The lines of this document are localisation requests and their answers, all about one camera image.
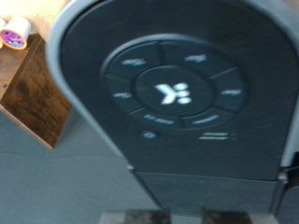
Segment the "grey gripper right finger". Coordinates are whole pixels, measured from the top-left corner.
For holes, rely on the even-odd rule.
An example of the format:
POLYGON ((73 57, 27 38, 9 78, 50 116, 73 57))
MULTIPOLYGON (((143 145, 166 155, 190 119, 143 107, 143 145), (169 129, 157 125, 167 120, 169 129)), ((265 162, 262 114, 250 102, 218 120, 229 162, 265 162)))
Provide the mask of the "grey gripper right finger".
POLYGON ((272 214, 202 210, 202 224, 279 224, 272 214))

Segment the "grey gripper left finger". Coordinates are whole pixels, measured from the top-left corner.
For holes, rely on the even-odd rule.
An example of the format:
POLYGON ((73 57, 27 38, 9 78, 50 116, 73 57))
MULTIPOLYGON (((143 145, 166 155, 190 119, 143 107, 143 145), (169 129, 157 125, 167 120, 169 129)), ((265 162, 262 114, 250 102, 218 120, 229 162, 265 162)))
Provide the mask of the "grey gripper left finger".
POLYGON ((105 212, 100 224, 171 224, 171 213, 162 210, 127 210, 105 212))

